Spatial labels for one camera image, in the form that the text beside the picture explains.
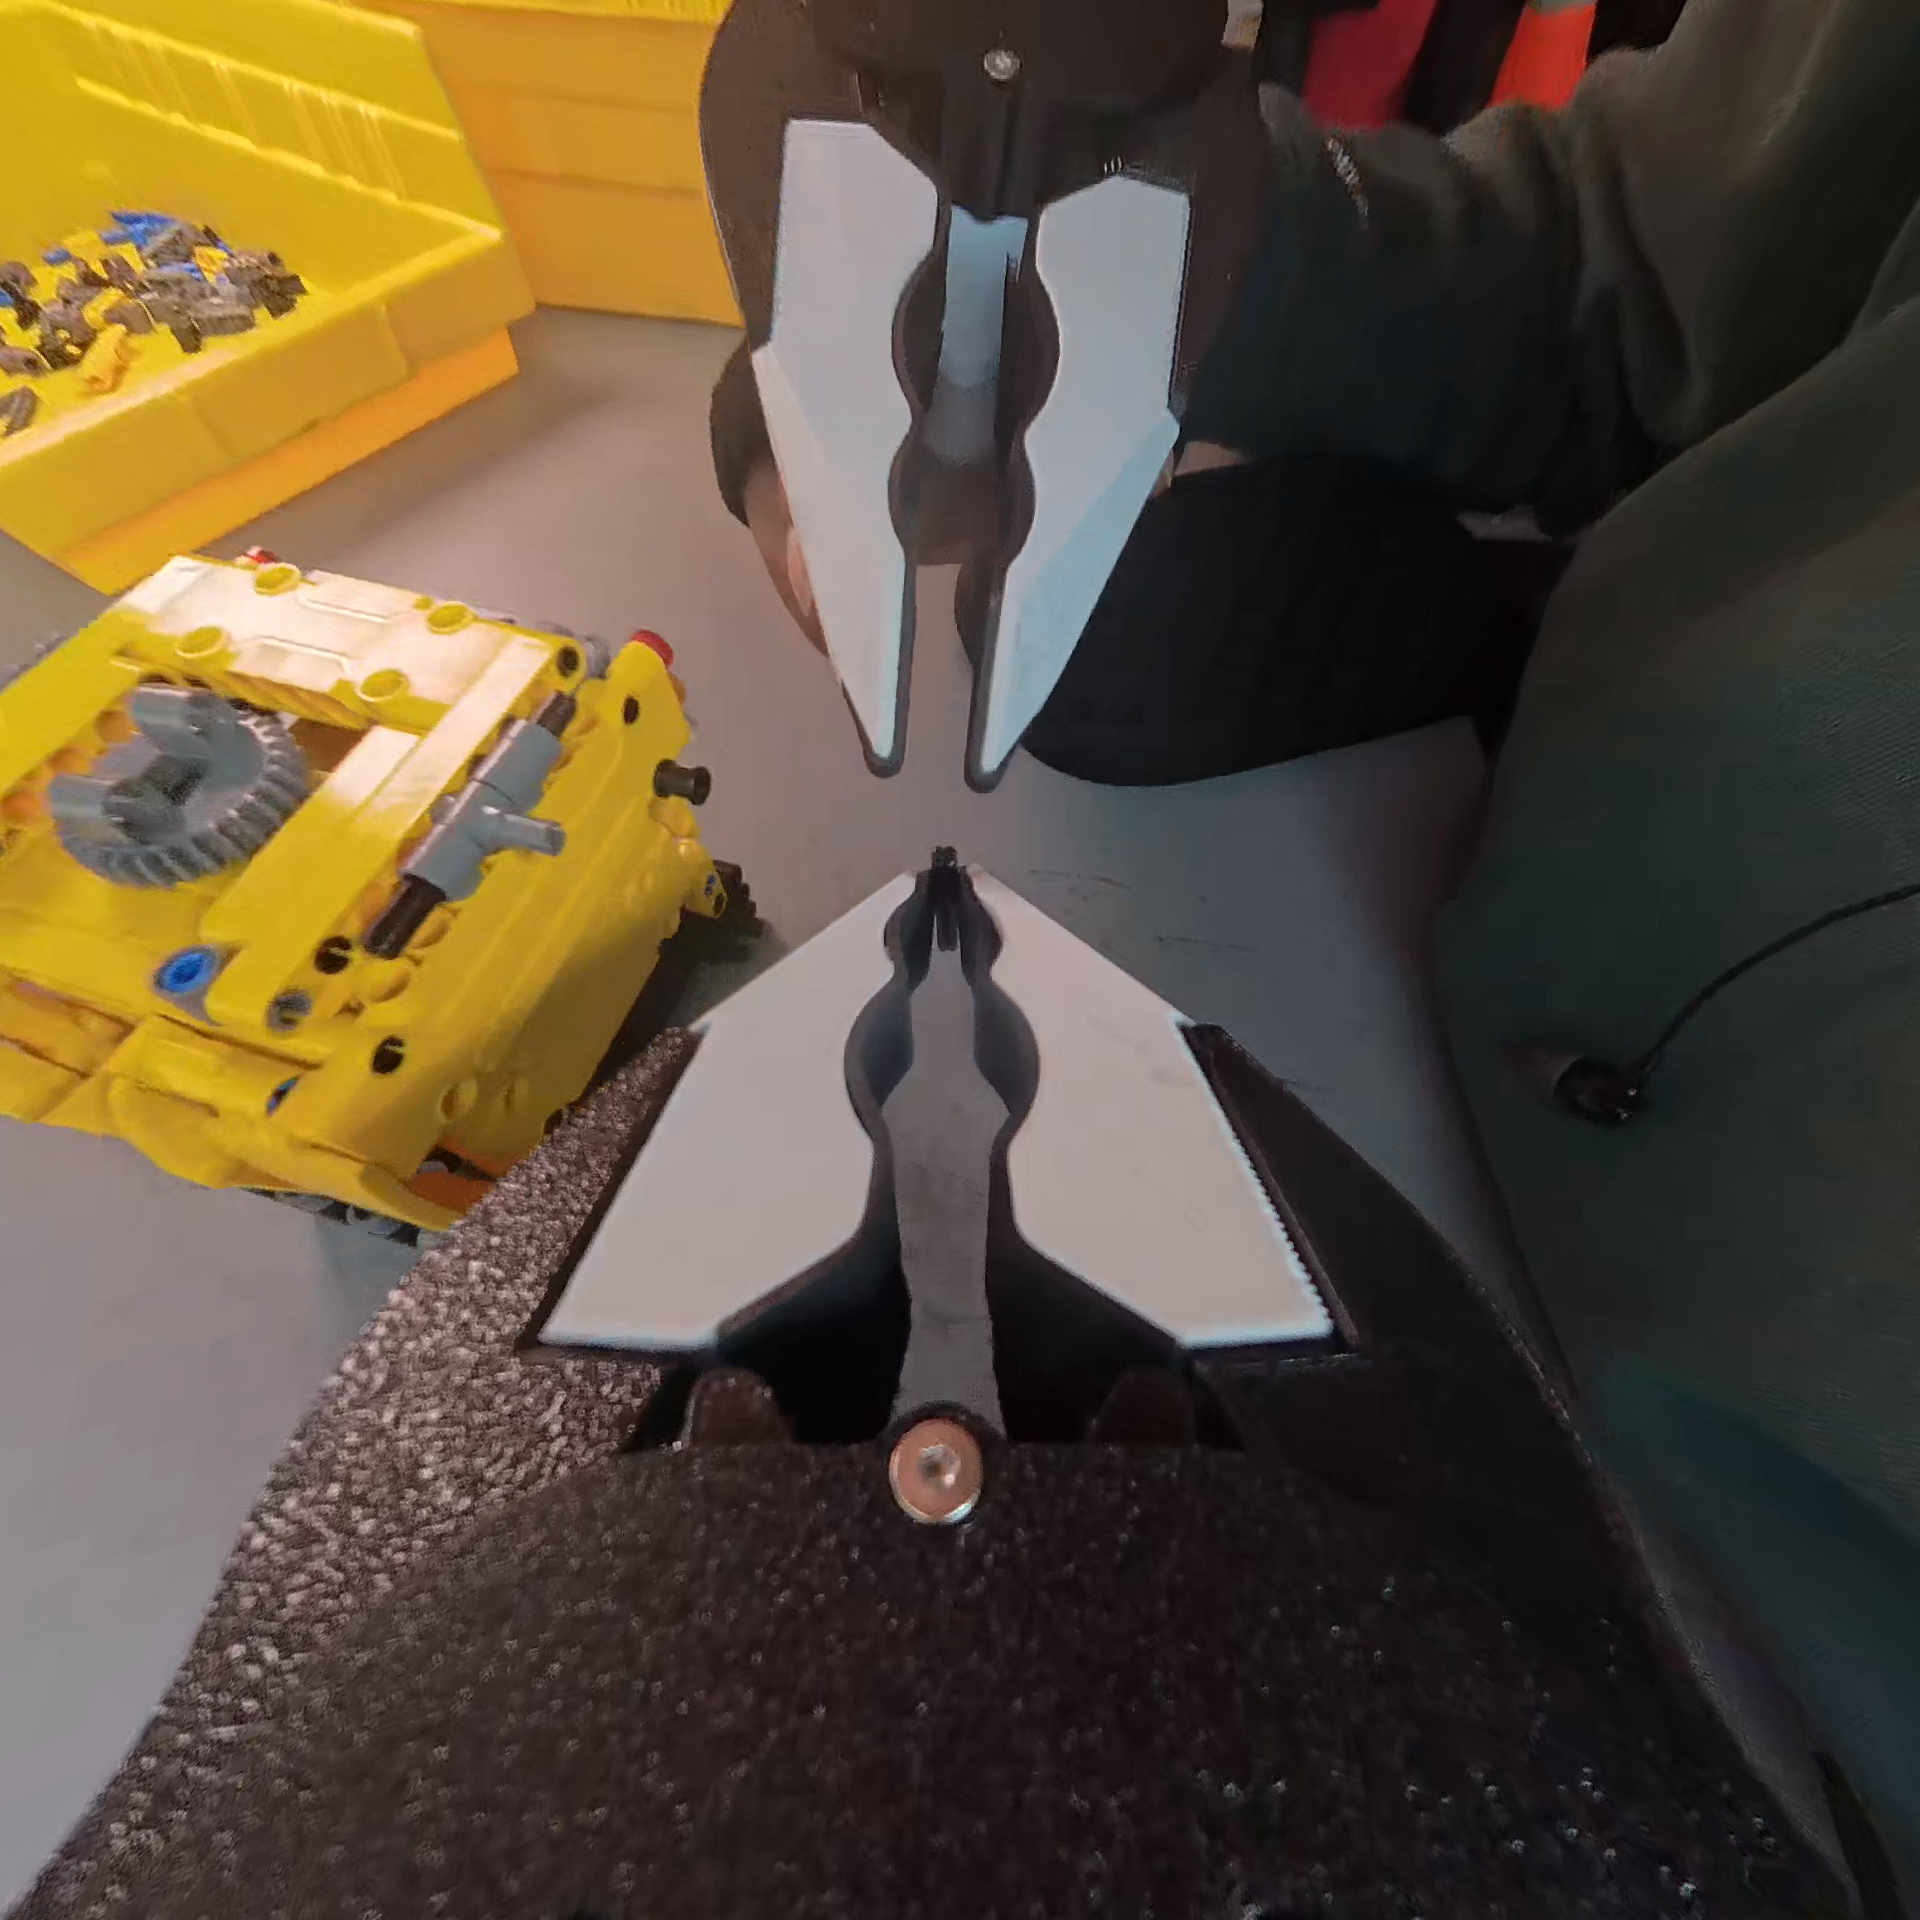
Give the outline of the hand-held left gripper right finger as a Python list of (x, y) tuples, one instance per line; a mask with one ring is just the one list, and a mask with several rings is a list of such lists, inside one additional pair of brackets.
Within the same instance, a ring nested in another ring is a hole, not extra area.
[(1019, 1249), (1188, 1353), (1330, 1343), (1194, 1022), (986, 870), (964, 873), (959, 954)]

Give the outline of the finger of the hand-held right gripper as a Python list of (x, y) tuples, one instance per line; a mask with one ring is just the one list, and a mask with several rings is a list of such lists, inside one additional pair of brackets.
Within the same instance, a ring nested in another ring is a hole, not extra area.
[(1107, 175), (1043, 204), (1005, 300), (1000, 532), (966, 781), (994, 788), (1055, 690), (1177, 443), (1179, 188)]
[(915, 425), (900, 322), (939, 230), (935, 185), (875, 126), (784, 124), (771, 310), (754, 381), (812, 612), (879, 778), (901, 765), (913, 630), (895, 508)]

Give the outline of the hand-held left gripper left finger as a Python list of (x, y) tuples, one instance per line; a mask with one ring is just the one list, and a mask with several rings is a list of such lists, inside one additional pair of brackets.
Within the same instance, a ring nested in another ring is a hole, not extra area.
[(932, 875), (887, 881), (689, 1030), (561, 1266), (552, 1351), (719, 1359), (875, 1312), (900, 1280), (885, 1104), (913, 1062)]

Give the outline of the yellow lego model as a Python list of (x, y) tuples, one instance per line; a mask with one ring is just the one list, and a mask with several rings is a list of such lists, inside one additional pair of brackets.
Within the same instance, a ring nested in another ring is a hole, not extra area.
[(4, 676), (4, 1119), (441, 1236), (754, 924), (691, 733), (650, 630), (161, 564)]

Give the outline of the person's right forearm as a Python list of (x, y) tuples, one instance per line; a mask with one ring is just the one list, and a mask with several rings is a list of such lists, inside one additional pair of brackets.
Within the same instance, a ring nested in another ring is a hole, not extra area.
[(1563, 108), (1435, 137), (1262, 105), (1269, 180), (1181, 437), (1553, 532), (1691, 448), (1916, 426), (1916, 5), (1686, 5)]

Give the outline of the pile of mixed lego pieces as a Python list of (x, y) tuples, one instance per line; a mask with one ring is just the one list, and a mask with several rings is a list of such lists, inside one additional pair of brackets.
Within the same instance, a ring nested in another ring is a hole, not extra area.
[(116, 210), (62, 246), (2, 262), (2, 435), (119, 398), (309, 299), (279, 252), (161, 210)]

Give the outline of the person's right hand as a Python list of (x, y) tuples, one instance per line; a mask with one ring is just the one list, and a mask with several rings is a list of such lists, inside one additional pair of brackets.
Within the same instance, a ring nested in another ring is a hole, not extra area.
[(813, 654), (826, 656), (804, 546), (780, 471), (770, 455), (756, 460), (742, 487), (742, 513), (780, 606)]

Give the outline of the dark rounded object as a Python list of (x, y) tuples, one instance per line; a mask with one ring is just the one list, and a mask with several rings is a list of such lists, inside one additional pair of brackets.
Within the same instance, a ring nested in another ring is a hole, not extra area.
[(1569, 557), (1478, 539), (1432, 493), (1353, 460), (1174, 478), (1135, 519), (1021, 748), (1122, 788), (1455, 718), (1495, 756)]

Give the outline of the red plastic bin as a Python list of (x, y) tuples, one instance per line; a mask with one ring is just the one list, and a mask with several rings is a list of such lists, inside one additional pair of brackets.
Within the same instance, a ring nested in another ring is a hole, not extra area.
[(1438, 2), (1314, 5), (1299, 99), (1324, 126), (1379, 130), (1398, 120)]

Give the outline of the orange traffic cone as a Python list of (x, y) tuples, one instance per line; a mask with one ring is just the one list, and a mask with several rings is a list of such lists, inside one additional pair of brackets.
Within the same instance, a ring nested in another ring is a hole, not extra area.
[(1589, 61), (1596, 2), (1521, 2), (1490, 106), (1567, 106)]

